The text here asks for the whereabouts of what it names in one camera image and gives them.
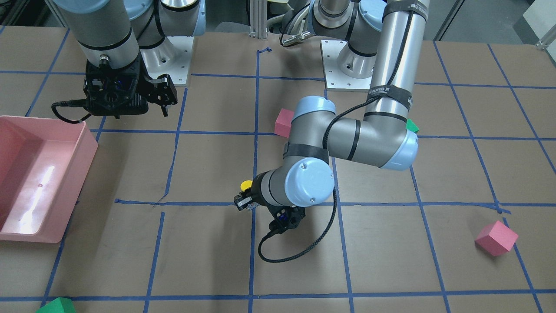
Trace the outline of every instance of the pink plastic container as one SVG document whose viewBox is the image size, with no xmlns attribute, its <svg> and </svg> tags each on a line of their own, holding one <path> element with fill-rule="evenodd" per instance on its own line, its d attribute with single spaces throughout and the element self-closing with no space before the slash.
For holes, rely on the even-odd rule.
<svg viewBox="0 0 556 313">
<path fill-rule="evenodd" d="M 0 239 L 59 242 L 97 147 L 85 123 L 0 116 Z"/>
</svg>

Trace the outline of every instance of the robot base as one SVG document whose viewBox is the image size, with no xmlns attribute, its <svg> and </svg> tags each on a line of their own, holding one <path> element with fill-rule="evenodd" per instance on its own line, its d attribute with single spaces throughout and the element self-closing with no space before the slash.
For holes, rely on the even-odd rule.
<svg viewBox="0 0 556 313">
<path fill-rule="evenodd" d="M 371 86 L 372 76 L 357 79 L 346 75 L 338 65 L 340 51 L 347 41 L 321 40 L 322 65 L 326 77 L 327 90 L 339 91 L 368 91 Z"/>
<path fill-rule="evenodd" d="M 184 87 L 189 77 L 195 38 L 167 37 L 167 39 L 170 42 L 165 41 L 156 48 L 141 50 L 148 74 L 151 77 L 169 74 L 176 87 Z"/>
</svg>

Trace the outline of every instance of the round blue cap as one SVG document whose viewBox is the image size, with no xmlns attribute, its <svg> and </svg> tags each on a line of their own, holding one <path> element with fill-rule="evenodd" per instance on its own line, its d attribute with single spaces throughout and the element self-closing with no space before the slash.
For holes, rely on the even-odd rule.
<svg viewBox="0 0 556 313">
<path fill-rule="evenodd" d="M 152 0 L 123 0 L 123 4 L 126 6 L 127 15 L 133 21 L 151 7 Z"/>
<path fill-rule="evenodd" d="M 62 9 L 76 13 L 87 14 L 98 11 L 104 7 L 109 0 L 54 0 L 54 3 Z"/>
<path fill-rule="evenodd" d="M 332 101 L 319 96 L 307 96 L 301 98 L 297 103 L 295 108 L 294 118 L 295 120 L 299 116 L 316 111 L 329 111 L 336 114 L 336 106 Z"/>
<path fill-rule="evenodd" d="M 408 130 L 405 134 L 404 141 L 401 143 L 398 151 L 384 164 L 381 168 L 406 170 L 415 161 L 417 150 L 419 149 L 419 139 L 417 134 Z"/>
<path fill-rule="evenodd" d="M 298 207 L 324 202 L 334 189 L 332 169 L 323 160 L 305 158 L 294 164 L 284 182 L 286 196 Z"/>
<path fill-rule="evenodd" d="M 382 15 L 385 7 L 386 3 L 382 0 L 361 0 L 359 12 L 367 24 L 377 31 L 382 31 Z"/>
</svg>

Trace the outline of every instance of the table surface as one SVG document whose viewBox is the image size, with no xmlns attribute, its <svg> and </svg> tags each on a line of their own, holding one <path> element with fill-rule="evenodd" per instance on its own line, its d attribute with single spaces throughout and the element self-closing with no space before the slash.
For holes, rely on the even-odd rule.
<svg viewBox="0 0 556 313">
<path fill-rule="evenodd" d="M 298 260 L 259 259 L 271 216 L 232 199 L 280 166 L 280 109 L 366 98 L 325 89 L 319 44 L 207 33 L 169 117 L 153 105 L 87 120 L 99 147 L 62 242 L 0 242 L 0 311 L 65 296 L 79 313 L 555 312 L 556 69 L 533 46 L 423 42 L 414 165 L 333 160 L 329 234 Z M 53 118 L 51 103 L 83 98 L 86 59 L 68 30 L 2 27 L 0 55 L 0 115 Z M 303 250 L 330 213 L 330 199 L 308 208 L 265 254 Z M 474 240 L 497 220 L 519 239 L 494 258 Z"/>
</svg>

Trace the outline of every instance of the velcro strap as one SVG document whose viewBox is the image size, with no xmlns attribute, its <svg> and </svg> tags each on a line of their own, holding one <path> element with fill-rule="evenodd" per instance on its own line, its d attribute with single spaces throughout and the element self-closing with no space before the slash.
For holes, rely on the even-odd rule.
<svg viewBox="0 0 556 313">
<path fill-rule="evenodd" d="M 317 146 L 288 143 L 284 151 L 284 158 L 292 155 L 297 157 L 317 158 L 328 164 L 328 150 Z"/>
<path fill-rule="evenodd" d="M 369 89 L 367 100 L 375 96 L 388 97 L 401 103 L 408 111 L 413 104 L 413 96 L 408 90 L 394 85 L 382 85 Z"/>
<path fill-rule="evenodd" d="M 386 7 L 384 8 L 383 14 L 383 22 L 384 18 L 394 12 L 410 12 L 413 11 L 419 15 L 421 15 L 425 22 L 429 18 L 429 9 L 426 5 L 422 4 L 418 0 L 401 0 L 401 1 L 389 1 Z"/>
</svg>

